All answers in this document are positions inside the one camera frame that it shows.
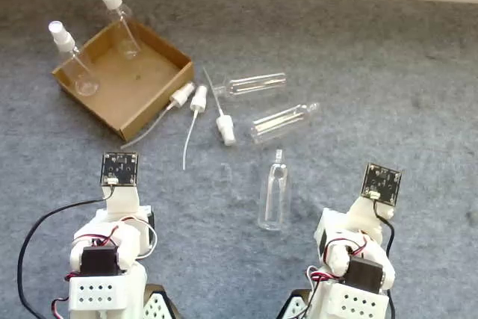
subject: gray carpet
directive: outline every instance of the gray carpet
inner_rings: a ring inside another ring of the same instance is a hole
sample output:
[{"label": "gray carpet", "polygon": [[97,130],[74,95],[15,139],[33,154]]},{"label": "gray carpet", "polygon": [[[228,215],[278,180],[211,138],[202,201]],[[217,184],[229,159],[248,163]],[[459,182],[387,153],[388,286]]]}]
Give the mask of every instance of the gray carpet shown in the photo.
[{"label": "gray carpet", "polygon": [[[184,107],[134,149],[139,193],[154,207],[160,244],[144,261],[187,319],[275,318],[307,288],[313,232],[324,207],[346,211],[367,161],[405,170],[391,260],[399,319],[478,312],[478,7],[389,0],[125,0],[137,17],[207,66],[215,81],[284,71],[287,93],[225,102],[239,145],[225,148],[208,109],[181,150]],[[77,40],[104,24],[100,0],[0,0],[0,317],[29,318],[16,260],[31,224],[59,205],[100,196],[102,153],[121,140],[67,97],[50,75],[47,32],[60,19]],[[205,79],[198,72],[197,82]],[[251,144],[248,122],[286,104],[318,101],[307,131]],[[255,225],[259,180],[282,147],[293,176],[292,227]],[[66,295],[72,233],[95,206],[40,227],[25,260],[25,292],[49,316]],[[66,306],[60,306],[66,314]]]}]

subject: transparent bottle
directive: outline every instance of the transparent bottle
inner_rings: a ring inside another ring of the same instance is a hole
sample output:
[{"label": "transparent bottle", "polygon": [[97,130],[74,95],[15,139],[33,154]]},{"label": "transparent bottle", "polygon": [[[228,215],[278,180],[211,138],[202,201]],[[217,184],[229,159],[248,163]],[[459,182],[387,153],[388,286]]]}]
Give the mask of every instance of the transparent bottle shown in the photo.
[{"label": "transparent bottle", "polygon": [[113,23],[113,42],[118,52],[126,59],[135,58],[141,51],[133,12],[122,0],[103,0],[108,17]]},{"label": "transparent bottle", "polygon": [[74,85],[75,91],[82,96],[93,95],[99,89],[99,80],[88,54],[79,50],[61,22],[50,22],[49,30],[58,47],[60,59],[64,62],[63,71]]},{"label": "transparent bottle", "polygon": [[291,184],[289,171],[281,149],[262,182],[259,197],[258,225],[270,231],[279,231],[288,224],[291,211]]},{"label": "transparent bottle", "polygon": [[256,93],[262,90],[277,89],[287,84],[287,78],[283,72],[252,76],[249,78],[226,79],[222,86],[217,86],[214,91],[218,96],[235,98],[247,93]]},{"label": "transparent bottle", "polygon": [[299,104],[252,121],[250,133],[255,143],[263,143],[297,130],[318,113],[319,104]]}]

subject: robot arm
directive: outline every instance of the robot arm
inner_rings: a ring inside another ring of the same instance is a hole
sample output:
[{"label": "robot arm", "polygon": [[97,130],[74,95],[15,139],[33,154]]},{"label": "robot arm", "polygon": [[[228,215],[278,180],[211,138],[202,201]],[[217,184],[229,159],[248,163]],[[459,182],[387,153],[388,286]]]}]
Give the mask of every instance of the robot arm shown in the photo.
[{"label": "robot arm", "polygon": [[73,236],[69,280],[70,319],[143,319],[146,270],[137,259],[157,237],[149,206],[140,206],[137,154],[106,153],[101,184],[106,208]]},{"label": "robot arm", "polygon": [[322,267],[307,272],[308,295],[293,292],[277,319],[385,318],[395,270],[381,247],[382,221],[394,215],[400,179],[400,172],[368,164],[349,211],[323,210],[314,233]]}]

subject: circuit board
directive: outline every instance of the circuit board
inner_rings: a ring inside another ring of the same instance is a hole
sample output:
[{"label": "circuit board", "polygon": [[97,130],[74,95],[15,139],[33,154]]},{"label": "circuit board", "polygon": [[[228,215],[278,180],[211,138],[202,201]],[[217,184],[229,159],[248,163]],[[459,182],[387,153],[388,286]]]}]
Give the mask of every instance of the circuit board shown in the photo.
[{"label": "circuit board", "polygon": [[395,206],[401,179],[400,171],[369,163],[361,186],[361,196]]},{"label": "circuit board", "polygon": [[118,179],[118,186],[136,186],[136,152],[106,152],[103,155],[100,185],[105,186],[108,179]]}]

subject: brown cardboard tray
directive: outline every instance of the brown cardboard tray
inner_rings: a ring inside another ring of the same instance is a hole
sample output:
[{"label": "brown cardboard tray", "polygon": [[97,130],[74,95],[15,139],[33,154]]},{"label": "brown cardboard tray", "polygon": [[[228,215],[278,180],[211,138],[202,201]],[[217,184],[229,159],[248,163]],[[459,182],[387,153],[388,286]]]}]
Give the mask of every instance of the brown cardboard tray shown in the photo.
[{"label": "brown cardboard tray", "polygon": [[126,60],[113,47],[112,25],[88,41],[83,50],[90,56],[100,78],[92,96],[80,96],[63,72],[52,74],[60,86],[123,140],[130,140],[169,102],[170,95],[194,76],[191,59],[160,38],[152,29],[135,23],[141,53]]}]

